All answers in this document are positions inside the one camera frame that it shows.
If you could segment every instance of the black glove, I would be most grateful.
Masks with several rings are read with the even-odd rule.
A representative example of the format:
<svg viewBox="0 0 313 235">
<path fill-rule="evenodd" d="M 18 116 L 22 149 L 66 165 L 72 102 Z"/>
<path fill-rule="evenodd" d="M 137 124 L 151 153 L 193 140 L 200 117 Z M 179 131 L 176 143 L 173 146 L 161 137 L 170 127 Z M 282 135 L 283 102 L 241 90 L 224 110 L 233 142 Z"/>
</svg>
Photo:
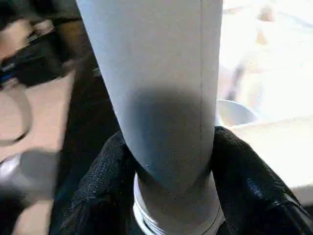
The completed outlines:
<svg viewBox="0 0 313 235">
<path fill-rule="evenodd" d="M 290 189 L 247 143 L 222 127 L 215 129 L 212 170 L 232 235 L 313 234 L 310 216 Z"/>
<path fill-rule="evenodd" d="M 122 134 L 116 133 L 80 181 L 62 224 L 50 228 L 49 234 L 127 234 L 134 204 L 135 168 L 136 161 Z"/>
</svg>

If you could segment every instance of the white pvc pipe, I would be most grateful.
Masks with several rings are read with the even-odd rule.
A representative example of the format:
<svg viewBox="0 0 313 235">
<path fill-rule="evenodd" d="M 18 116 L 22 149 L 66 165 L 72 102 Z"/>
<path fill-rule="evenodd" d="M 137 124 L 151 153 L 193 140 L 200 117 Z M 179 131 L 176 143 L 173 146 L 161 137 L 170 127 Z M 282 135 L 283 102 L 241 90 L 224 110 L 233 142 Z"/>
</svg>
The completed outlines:
<svg viewBox="0 0 313 235">
<path fill-rule="evenodd" d="M 185 191 L 213 144 L 222 0 L 78 0 L 126 143 Z"/>
</svg>

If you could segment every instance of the white cylinder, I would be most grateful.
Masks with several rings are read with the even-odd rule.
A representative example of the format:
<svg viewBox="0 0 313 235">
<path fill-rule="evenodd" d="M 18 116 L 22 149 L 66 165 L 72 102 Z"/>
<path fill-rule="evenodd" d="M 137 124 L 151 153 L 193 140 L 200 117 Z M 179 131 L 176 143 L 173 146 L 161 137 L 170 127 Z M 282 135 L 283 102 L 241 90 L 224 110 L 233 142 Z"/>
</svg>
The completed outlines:
<svg viewBox="0 0 313 235">
<path fill-rule="evenodd" d="M 78 0 L 126 143 L 174 192 L 213 144 L 222 0 Z"/>
</svg>

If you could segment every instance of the floor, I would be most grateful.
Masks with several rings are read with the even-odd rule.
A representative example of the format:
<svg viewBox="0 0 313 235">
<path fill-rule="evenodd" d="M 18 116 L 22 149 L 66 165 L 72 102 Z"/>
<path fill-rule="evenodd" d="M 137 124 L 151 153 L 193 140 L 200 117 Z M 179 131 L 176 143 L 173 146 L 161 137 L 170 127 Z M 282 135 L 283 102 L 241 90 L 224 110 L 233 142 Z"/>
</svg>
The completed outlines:
<svg viewBox="0 0 313 235">
<path fill-rule="evenodd" d="M 0 147 L 0 160 L 30 148 L 59 150 L 72 84 L 72 74 L 26 90 L 33 111 L 33 128 L 28 136 L 13 146 Z M 0 92 L 0 138 L 16 136 L 20 116 L 15 104 Z M 15 235 L 45 235 L 49 223 L 51 202 L 42 201 L 26 210 L 20 217 Z"/>
</svg>

